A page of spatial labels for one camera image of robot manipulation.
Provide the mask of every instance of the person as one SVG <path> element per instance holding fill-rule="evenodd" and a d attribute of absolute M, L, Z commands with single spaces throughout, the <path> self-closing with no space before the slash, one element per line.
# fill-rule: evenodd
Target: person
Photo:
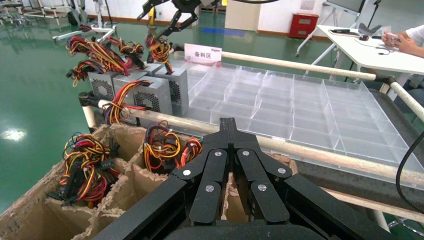
<path fill-rule="evenodd" d="M 386 46 L 396 47 L 401 53 L 424 58 L 424 47 L 421 47 L 424 43 L 424 25 L 396 33 L 400 41 L 390 41 L 386 33 L 381 37 Z"/>

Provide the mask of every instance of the cardboard divider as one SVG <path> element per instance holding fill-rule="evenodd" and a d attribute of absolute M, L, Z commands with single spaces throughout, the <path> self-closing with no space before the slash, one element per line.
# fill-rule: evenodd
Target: cardboard divider
<path fill-rule="evenodd" d="M 103 199 L 102 205 L 106 210 L 118 208 L 126 211 L 167 178 L 166 175 L 151 173 L 133 164 L 132 168 L 127 169 L 125 175 L 119 177 Z"/>
<path fill-rule="evenodd" d="M 27 212 L 17 212 L 20 216 L 10 216 L 0 237 L 4 240 L 69 240 L 84 233 L 95 211 L 87 207 L 62 207 L 61 204 L 47 198 Z"/>
<path fill-rule="evenodd" d="M 145 141 L 146 129 L 142 127 L 127 126 L 123 124 L 112 124 L 102 131 L 102 143 L 108 143 L 113 137 L 119 144 L 119 157 L 129 162 L 134 154 L 139 152 L 140 146 Z"/>
<path fill-rule="evenodd" d="M 119 153 L 123 158 L 115 159 L 114 169 L 120 175 L 102 202 L 89 209 L 80 203 L 61 206 L 63 201 L 46 197 L 46 193 L 58 189 L 65 170 L 62 160 L 0 216 L 0 239 L 91 240 L 168 178 L 146 169 L 142 147 L 145 133 L 146 130 L 141 127 L 118 124 L 99 127 L 93 135 L 104 143 L 113 136 L 120 144 Z M 178 136 L 182 152 L 190 137 Z M 296 163 L 290 158 L 278 154 L 270 156 L 288 165 L 293 174 L 297 173 Z M 221 219 L 247 222 L 248 216 L 231 173 L 224 197 Z"/>
<path fill-rule="evenodd" d="M 118 208 L 96 211 L 89 220 L 90 226 L 85 232 L 75 235 L 72 240 L 91 240 L 124 213 L 124 210 Z"/>

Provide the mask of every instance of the white table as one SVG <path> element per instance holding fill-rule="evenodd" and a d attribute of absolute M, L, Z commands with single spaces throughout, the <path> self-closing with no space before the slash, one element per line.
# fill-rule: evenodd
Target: white table
<path fill-rule="evenodd" d="M 358 66 L 357 71 L 361 67 L 396 72 L 394 76 L 400 85 L 404 85 L 411 74 L 424 75 L 424 58 L 402 53 L 399 51 L 391 52 L 388 55 L 385 49 L 377 49 L 375 47 L 382 46 L 383 41 L 380 39 L 370 38 L 368 41 L 361 41 L 356 37 L 332 34 L 329 30 L 343 29 L 343 27 L 334 26 L 317 26 L 325 35 L 341 50 L 339 58 L 335 64 L 335 68 L 340 68 L 346 56 L 348 56 Z M 351 29 L 351 32 L 358 32 L 357 29 Z M 387 94 L 394 100 L 397 96 L 393 90 Z"/>

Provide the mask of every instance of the silver metal casing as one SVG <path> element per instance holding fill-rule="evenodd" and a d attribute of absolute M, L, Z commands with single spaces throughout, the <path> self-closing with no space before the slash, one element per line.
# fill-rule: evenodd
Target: silver metal casing
<path fill-rule="evenodd" d="M 112 71 L 107 71 L 103 74 L 89 72 L 88 79 L 90 80 L 94 96 L 112 101 L 115 97 L 115 89 L 112 78 L 119 74 L 119 72 Z"/>
<path fill-rule="evenodd" d="M 149 86 L 138 86 L 133 89 L 135 105 L 145 105 L 151 108 L 151 111 L 172 115 L 168 80 L 151 76 L 144 76 L 140 80 L 150 81 L 151 84 Z"/>
<path fill-rule="evenodd" d="M 146 72 L 136 70 L 136 69 L 130 69 L 128 76 L 125 76 L 123 74 L 119 74 L 119 75 L 115 76 L 112 79 L 115 95 L 116 95 L 116 93 L 119 92 L 119 90 L 123 86 L 125 86 L 126 84 L 128 84 L 132 81 L 140 80 L 145 75 L 146 75 Z M 128 94 L 124 97 L 123 102 L 128 104 L 128 105 L 136 105 L 135 102 L 134 102 L 134 89 L 131 90 L 130 92 L 128 92 Z M 125 122 L 127 122 L 129 124 L 134 124 L 134 125 L 137 124 L 136 117 L 134 117 L 134 116 L 127 117 L 125 119 Z"/>
<path fill-rule="evenodd" d="M 168 75 L 167 69 L 162 67 L 155 73 L 155 77 L 168 79 L 172 102 L 172 113 L 174 116 L 184 117 L 189 107 L 187 70 L 182 68 L 173 68 L 172 70 L 173 73 Z"/>
<path fill-rule="evenodd" d="M 162 64 L 158 63 L 148 63 L 145 69 L 140 69 L 140 71 L 145 72 L 147 76 L 154 77 L 155 73 L 163 67 Z"/>

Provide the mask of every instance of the sign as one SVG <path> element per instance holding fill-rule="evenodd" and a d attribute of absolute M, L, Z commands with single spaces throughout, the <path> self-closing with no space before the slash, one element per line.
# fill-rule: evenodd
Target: sign
<path fill-rule="evenodd" d="M 223 50 L 219 47 L 184 44 L 184 59 L 194 64 L 213 65 L 221 62 Z"/>

